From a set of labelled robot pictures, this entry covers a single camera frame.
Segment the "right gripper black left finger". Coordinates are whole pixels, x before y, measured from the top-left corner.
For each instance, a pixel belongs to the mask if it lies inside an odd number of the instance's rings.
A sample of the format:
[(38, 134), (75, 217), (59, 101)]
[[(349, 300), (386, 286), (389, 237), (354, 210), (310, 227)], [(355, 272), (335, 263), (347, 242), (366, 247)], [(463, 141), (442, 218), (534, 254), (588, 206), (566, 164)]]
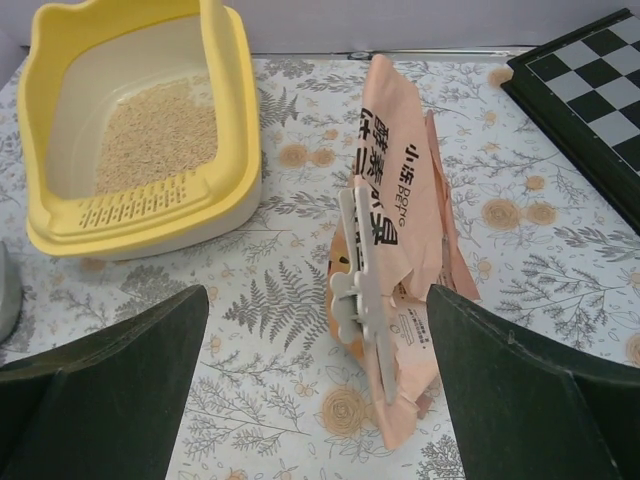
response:
[(165, 478), (208, 315), (193, 285), (2, 366), (2, 478)]

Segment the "pink cat litter bag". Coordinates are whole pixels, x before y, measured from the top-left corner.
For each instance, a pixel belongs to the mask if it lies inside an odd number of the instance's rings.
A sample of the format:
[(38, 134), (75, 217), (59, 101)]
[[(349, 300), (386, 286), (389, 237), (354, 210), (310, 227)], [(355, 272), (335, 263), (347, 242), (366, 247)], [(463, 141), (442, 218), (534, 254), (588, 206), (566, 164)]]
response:
[(428, 326), (429, 289), (439, 284), (472, 301), (479, 293), (458, 246), (434, 115), (423, 109), (417, 87), (383, 55), (374, 56), (365, 79), (358, 145), (345, 189), (354, 187), (368, 191), (374, 255), (395, 354), (393, 404), (385, 401), (373, 355), (361, 339), (340, 341), (330, 311), (330, 276), (349, 271), (341, 209), (328, 262), (328, 326), (366, 374), (370, 398), (360, 410), (372, 412), (384, 445), (394, 450), (426, 415), (427, 388), (438, 376)]

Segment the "silver metal scoop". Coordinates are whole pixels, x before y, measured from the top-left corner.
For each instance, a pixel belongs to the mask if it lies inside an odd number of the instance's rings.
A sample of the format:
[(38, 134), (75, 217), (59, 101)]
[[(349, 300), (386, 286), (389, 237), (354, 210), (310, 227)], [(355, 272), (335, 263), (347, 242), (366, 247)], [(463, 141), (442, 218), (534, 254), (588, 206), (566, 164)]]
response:
[(19, 266), (1, 242), (0, 277), (0, 342), (4, 342), (13, 332), (22, 308), (23, 285)]

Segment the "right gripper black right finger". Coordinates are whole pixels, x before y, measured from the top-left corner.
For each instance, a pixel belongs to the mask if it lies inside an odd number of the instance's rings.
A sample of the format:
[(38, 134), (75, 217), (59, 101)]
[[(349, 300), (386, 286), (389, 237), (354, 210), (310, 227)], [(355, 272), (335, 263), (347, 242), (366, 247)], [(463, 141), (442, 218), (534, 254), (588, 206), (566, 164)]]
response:
[(434, 285), (428, 323), (469, 479), (636, 479), (639, 371)]

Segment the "white bag sealing clip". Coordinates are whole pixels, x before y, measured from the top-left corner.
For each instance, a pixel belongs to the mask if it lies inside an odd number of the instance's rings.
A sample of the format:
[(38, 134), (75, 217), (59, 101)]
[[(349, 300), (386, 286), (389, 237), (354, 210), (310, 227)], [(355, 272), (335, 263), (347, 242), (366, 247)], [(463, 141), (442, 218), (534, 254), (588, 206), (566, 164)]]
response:
[(330, 311), (337, 322), (340, 341), (351, 344), (361, 339), (364, 350), (373, 355), (385, 401), (391, 405), (397, 395), (395, 354), (379, 285), (367, 189), (342, 190), (339, 205), (349, 271), (330, 276)]

